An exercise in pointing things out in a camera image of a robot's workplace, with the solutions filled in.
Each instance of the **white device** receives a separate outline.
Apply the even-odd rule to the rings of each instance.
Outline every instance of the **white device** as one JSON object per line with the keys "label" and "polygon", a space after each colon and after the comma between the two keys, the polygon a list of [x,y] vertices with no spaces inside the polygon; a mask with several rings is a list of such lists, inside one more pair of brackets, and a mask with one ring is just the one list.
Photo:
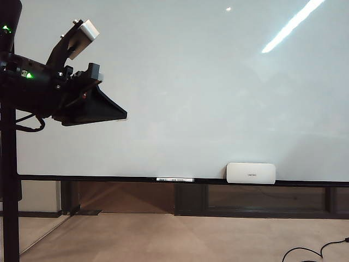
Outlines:
{"label": "white device", "polygon": [[69,40],[68,48],[74,48],[69,56],[71,60],[74,60],[90,43],[92,43],[99,35],[98,30],[94,27],[90,20],[84,22],[79,30]]}
{"label": "white device", "polygon": [[274,184],[276,168],[274,164],[229,163],[228,183]]}

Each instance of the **cable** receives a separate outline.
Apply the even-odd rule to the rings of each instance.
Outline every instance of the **cable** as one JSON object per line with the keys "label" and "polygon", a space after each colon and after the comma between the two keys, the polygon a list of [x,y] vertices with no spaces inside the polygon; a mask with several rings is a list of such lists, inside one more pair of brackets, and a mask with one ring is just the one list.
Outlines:
{"label": "cable", "polygon": [[27,119],[29,119],[29,118],[31,118],[31,117],[33,117],[33,116],[35,116],[35,114],[30,114],[30,115],[27,115],[27,116],[22,117],[22,118],[20,118],[20,119],[16,119],[16,123],[22,122],[22,121],[24,121],[24,120],[27,120]]}
{"label": "cable", "polygon": [[314,254],[317,254],[319,257],[323,258],[323,254],[322,254],[322,251],[325,247],[329,246],[329,245],[332,245],[332,244],[338,244],[338,243],[343,243],[343,242],[349,242],[349,237],[347,237],[346,239],[344,240],[341,240],[341,241],[335,241],[335,242],[329,242],[329,243],[326,243],[325,245],[322,246],[322,248],[320,249],[320,253],[317,253],[316,251],[312,250],[312,249],[309,249],[309,248],[305,248],[305,247],[295,247],[295,248],[292,248],[290,249],[289,251],[286,252],[286,254],[284,255],[284,257],[282,258],[282,262],[285,261],[285,258],[286,256],[291,253],[292,251],[294,250],[297,250],[297,249],[303,249],[303,250],[307,250],[307,251],[310,251],[310,252],[313,252]]}
{"label": "cable", "polygon": [[35,133],[35,132],[43,130],[45,128],[45,121],[41,117],[39,117],[39,116],[35,116],[35,117],[37,118],[37,120],[41,124],[41,126],[39,128],[24,127],[24,126],[21,126],[21,125],[17,124],[17,125],[15,125],[16,130],[29,132],[29,133]]}
{"label": "cable", "polygon": [[283,259],[282,259],[282,262],[285,261],[285,258],[286,258],[286,256],[287,256],[289,253],[291,253],[292,251],[297,250],[297,249],[303,249],[303,250],[307,250],[307,251],[313,252],[314,254],[317,254],[318,256],[320,256],[320,257],[322,258],[322,255],[319,254],[319,253],[317,253],[317,252],[314,251],[314,250],[311,250],[311,249],[305,248],[305,247],[295,247],[295,248],[290,249],[289,251],[286,252],[286,254],[284,255],[284,257],[283,257]]}

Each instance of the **baseboard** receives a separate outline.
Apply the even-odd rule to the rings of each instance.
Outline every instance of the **baseboard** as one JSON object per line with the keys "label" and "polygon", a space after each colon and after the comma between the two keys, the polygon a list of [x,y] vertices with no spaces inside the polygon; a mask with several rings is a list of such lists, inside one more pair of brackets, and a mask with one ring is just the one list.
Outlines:
{"label": "baseboard", "polygon": [[76,216],[98,216],[98,214],[102,212],[102,210],[85,210],[80,209],[75,213]]}
{"label": "baseboard", "polygon": [[19,211],[19,217],[40,217],[40,218],[57,218],[62,215],[62,210],[57,212],[39,212],[39,211]]}
{"label": "baseboard", "polygon": [[80,211],[80,209],[81,209],[81,206],[80,206],[80,205],[77,205],[76,207],[72,208],[72,209],[70,210],[70,216],[71,216],[71,217],[74,216],[76,213],[78,213],[78,212]]}

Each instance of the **floor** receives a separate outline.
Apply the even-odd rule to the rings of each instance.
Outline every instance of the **floor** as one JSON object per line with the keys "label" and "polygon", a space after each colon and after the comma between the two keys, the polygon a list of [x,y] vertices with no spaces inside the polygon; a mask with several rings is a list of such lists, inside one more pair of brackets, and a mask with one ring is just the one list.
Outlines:
{"label": "floor", "polygon": [[[349,221],[175,217],[166,214],[75,216],[21,256],[21,262],[281,261],[290,248],[315,250],[349,236]],[[348,261],[349,243],[324,261]],[[287,262],[315,260],[296,251]]]}
{"label": "floor", "polygon": [[[47,235],[55,227],[63,223],[68,216],[60,216],[58,218],[31,218],[21,217],[20,225],[20,253],[25,252],[33,244]],[[2,217],[0,217],[0,261],[2,261]]]}

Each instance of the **green led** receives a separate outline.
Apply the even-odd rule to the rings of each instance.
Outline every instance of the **green led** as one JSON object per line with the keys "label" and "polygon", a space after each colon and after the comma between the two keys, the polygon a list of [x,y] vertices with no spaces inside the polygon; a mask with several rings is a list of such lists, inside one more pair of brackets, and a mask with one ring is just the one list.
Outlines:
{"label": "green led", "polygon": [[11,33],[11,29],[7,25],[4,25],[2,29],[7,30],[9,33]]}
{"label": "green led", "polygon": [[34,78],[34,76],[31,73],[28,73],[26,78]]}

